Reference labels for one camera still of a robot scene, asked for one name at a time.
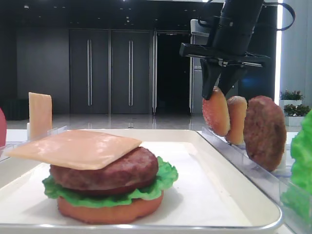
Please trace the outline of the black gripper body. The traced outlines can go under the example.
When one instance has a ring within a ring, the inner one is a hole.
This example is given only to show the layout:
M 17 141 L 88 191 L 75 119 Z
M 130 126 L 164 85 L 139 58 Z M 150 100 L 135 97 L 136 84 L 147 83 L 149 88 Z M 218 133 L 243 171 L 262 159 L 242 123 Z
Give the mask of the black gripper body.
M 207 38 L 206 44 L 182 43 L 179 54 L 182 57 L 205 59 L 221 67 L 254 66 L 263 67 L 270 57 L 248 52 L 254 32 L 254 23 L 239 23 L 226 17 L 212 16 L 208 20 L 192 19 L 191 34 Z

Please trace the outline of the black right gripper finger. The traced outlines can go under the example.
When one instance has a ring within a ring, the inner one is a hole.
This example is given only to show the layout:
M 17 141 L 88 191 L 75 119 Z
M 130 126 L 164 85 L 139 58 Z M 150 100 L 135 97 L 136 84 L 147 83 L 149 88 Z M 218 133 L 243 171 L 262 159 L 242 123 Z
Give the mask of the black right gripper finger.
M 232 86 L 243 78 L 247 73 L 244 66 L 227 66 L 222 68 L 218 87 L 224 95 L 226 95 Z

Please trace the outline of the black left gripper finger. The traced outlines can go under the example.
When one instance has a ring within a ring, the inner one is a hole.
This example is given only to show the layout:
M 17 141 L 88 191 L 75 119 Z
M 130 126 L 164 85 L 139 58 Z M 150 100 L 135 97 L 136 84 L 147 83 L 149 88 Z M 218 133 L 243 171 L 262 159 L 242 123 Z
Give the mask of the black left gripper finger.
M 209 100 L 215 83 L 221 73 L 221 66 L 207 58 L 202 59 L 202 97 Z

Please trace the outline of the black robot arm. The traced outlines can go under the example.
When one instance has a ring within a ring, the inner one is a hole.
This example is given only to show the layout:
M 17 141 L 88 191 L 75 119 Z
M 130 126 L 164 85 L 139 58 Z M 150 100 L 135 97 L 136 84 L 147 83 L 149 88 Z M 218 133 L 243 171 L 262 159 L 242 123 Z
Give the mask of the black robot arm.
M 262 6 L 261 0 L 227 0 L 220 16 L 200 24 L 210 28 L 205 45 L 181 44 L 181 56 L 200 58 L 205 100 L 211 98 L 215 85 L 227 94 L 248 66 L 263 67 L 270 60 L 247 51 Z

